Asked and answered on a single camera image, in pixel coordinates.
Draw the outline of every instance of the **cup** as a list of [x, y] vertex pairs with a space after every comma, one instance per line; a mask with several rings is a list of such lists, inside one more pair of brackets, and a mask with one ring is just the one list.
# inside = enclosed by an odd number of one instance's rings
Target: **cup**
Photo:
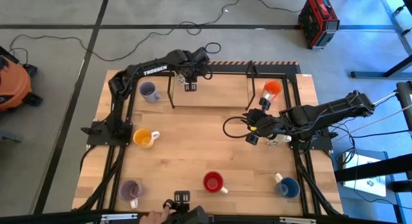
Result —
[[157, 92], [153, 82], [145, 82], [141, 84], [139, 92], [146, 102], [155, 103], [160, 99], [160, 94]]
[[124, 182], [118, 190], [120, 199], [129, 202], [132, 209], [138, 207], [138, 198], [142, 195], [143, 185], [134, 180]]
[[301, 188], [299, 183], [289, 177], [282, 177], [280, 173], [274, 174], [274, 179], [276, 181], [276, 190], [286, 198], [296, 198], [301, 193]]
[[275, 80], [268, 80], [263, 87], [263, 98], [271, 101], [282, 92], [282, 85]]
[[139, 128], [133, 134], [133, 141], [140, 147], [150, 148], [159, 136], [160, 133], [158, 131], [151, 132], [147, 128]]
[[203, 186], [205, 187], [207, 192], [211, 193], [220, 191], [223, 194], [226, 194], [229, 192], [223, 186], [223, 177], [216, 171], [206, 173], [206, 175], [203, 177]]

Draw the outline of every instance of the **gray floor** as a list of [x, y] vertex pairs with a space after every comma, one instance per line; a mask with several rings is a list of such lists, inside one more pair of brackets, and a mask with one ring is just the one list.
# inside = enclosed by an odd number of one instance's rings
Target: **gray floor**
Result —
[[[101, 1], [0, 0], [0, 24], [94, 24]], [[224, 4], [234, 1], [109, 0], [103, 24], [203, 23], [214, 20]], [[264, 1], [270, 6], [299, 10], [305, 0]], [[391, 24], [380, 0], [330, 1], [341, 24]], [[399, 0], [388, 2], [393, 10], [399, 6]], [[19, 6], [30, 6], [29, 12], [23, 13], [16, 8], [16, 3]], [[227, 8], [218, 24], [295, 24], [297, 15], [298, 13], [269, 10], [258, 1], [240, 0], [238, 5]], [[407, 24], [407, 16], [402, 17]], [[151, 31], [154, 30], [101, 30], [94, 50], [108, 59], [123, 56]], [[91, 30], [0, 30], [0, 45], [7, 48], [14, 36], [20, 33], [33, 36], [74, 35], [87, 44]], [[391, 30], [340, 31], [324, 50], [315, 51], [305, 48], [306, 44], [299, 30], [202, 30], [197, 36], [188, 35], [185, 30], [175, 30], [167, 37], [152, 36], [132, 56], [122, 61], [103, 62], [92, 57], [45, 212], [64, 211], [71, 207], [79, 176], [79, 160], [86, 142], [86, 135], [80, 131], [80, 127], [89, 126], [94, 117], [106, 70], [124, 69], [128, 64], [162, 57], [176, 48], [193, 51], [212, 41], [222, 45], [219, 54], [211, 55], [211, 59], [216, 61], [298, 61], [303, 73], [313, 75], [319, 102], [344, 97], [354, 89], [367, 93], [371, 100], [387, 95], [395, 89], [397, 81], [351, 79], [349, 72], [386, 71], [407, 57], [397, 34]], [[0, 117], [0, 129], [7, 129], [24, 137], [21, 144], [1, 144], [0, 180], [3, 184], [0, 190], [0, 216], [31, 212], [85, 54], [73, 40], [21, 39], [15, 46], [27, 48], [29, 63], [40, 68], [40, 74], [33, 80], [33, 88], [44, 97], [44, 104], [40, 107], [23, 106], [15, 113]], [[392, 99], [381, 105], [372, 117], [358, 118], [348, 123], [348, 126], [355, 129], [399, 109], [396, 99]], [[393, 131], [390, 125], [395, 121], [402, 124], [396, 130], [406, 128], [402, 115], [398, 114], [390, 120], [360, 130], [357, 135]], [[346, 139], [340, 140], [334, 145], [335, 152], [349, 146]], [[387, 151], [390, 157], [394, 157], [411, 152], [411, 138], [408, 134], [364, 138], [357, 140], [357, 146], [361, 149]], [[403, 196], [402, 201], [403, 206], [412, 207], [410, 194]], [[385, 219], [382, 215], [387, 212], [387, 205], [369, 205], [365, 201], [351, 200], [342, 202], [345, 213], [351, 216], [394, 220], [394, 216]], [[359, 205], [367, 212], [353, 209], [353, 206]]]

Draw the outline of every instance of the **table surface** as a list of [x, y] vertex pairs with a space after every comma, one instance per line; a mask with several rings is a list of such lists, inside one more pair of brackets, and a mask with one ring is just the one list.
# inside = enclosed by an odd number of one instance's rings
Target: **table surface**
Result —
[[[111, 97], [107, 81], [115, 72], [117, 71], [110, 70], [106, 75], [98, 104], [97, 120], [102, 120], [109, 113]], [[145, 81], [154, 82], [162, 98], [155, 104], [145, 102], [138, 94], [135, 98], [131, 118], [134, 123], [133, 131], [146, 127], [160, 132], [160, 138], [150, 149], [140, 148], [134, 143], [126, 148], [120, 184], [126, 180], [136, 180], [144, 186], [144, 194], [139, 199], [139, 207], [135, 211], [160, 210], [166, 199], [173, 198], [174, 191], [188, 190], [191, 192], [191, 207], [201, 205], [209, 214], [302, 215], [299, 197], [285, 199], [274, 192], [274, 173], [279, 172], [282, 176], [296, 178], [293, 152], [288, 144], [268, 146], [260, 139], [258, 145], [253, 146], [246, 143], [244, 138], [232, 139], [223, 134], [223, 122], [228, 117], [240, 116], [245, 112], [245, 106], [237, 107], [238, 98], [243, 97], [242, 101], [247, 104], [252, 91], [251, 79], [240, 75], [233, 77], [215, 74], [214, 77], [220, 80], [212, 79], [208, 83], [216, 83], [216, 87], [221, 87], [222, 90], [215, 91], [217, 95], [197, 98], [200, 102], [208, 101], [209, 98], [216, 102], [216, 96], [220, 96], [222, 100], [233, 97], [231, 94], [228, 95], [230, 90], [225, 89], [225, 84], [220, 84], [222, 77], [226, 82], [230, 82], [231, 86], [234, 84], [235, 88], [238, 84], [246, 83], [248, 88], [243, 94], [236, 93], [233, 107], [230, 107], [228, 101], [225, 101], [228, 107], [191, 107], [195, 104], [182, 100], [186, 107], [176, 104], [177, 107], [173, 109], [166, 92], [168, 77], [144, 77], [139, 80], [139, 84]], [[266, 80], [255, 79], [256, 98], [251, 108], [259, 107], [258, 100]], [[297, 75], [297, 82], [301, 103], [316, 105], [317, 97], [312, 76]], [[288, 86], [294, 106], [292, 85]], [[277, 115], [285, 108], [285, 96], [282, 91], [268, 113]], [[240, 121], [228, 124], [227, 131], [232, 135], [247, 133], [245, 125]], [[107, 153], [107, 146], [96, 146], [84, 160], [73, 208], [81, 206], [100, 183]], [[322, 151], [311, 151], [311, 154], [318, 187], [333, 207], [342, 212], [330, 158]], [[228, 194], [210, 194], [204, 190], [202, 178], [208, 171], [218, 171], [222, 174], [225, 187], [229, 190]], [[108, 207], [111, 183], [106, 191], [104, 208]], [[305, 187], [309, 211], [314, 212], [310, 189], [307, 184]], [[118, 196], [115, 210], [133, 211], [129, 203], [122, 201]]]

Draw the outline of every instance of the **orange cup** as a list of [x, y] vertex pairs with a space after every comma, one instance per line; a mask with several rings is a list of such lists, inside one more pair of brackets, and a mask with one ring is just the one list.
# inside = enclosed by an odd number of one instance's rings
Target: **orange cup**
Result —
[[139, 128], [133, 135], [133, 141], [140, 147], [150, 148], [159, 136], [158, 131], [151, 132], [147, 128]]
[[275, 80], [268, 80], [263, 87], [263, 97], [267, 100], [273, 100], [280, 92], [282, 92], [282, 85]]

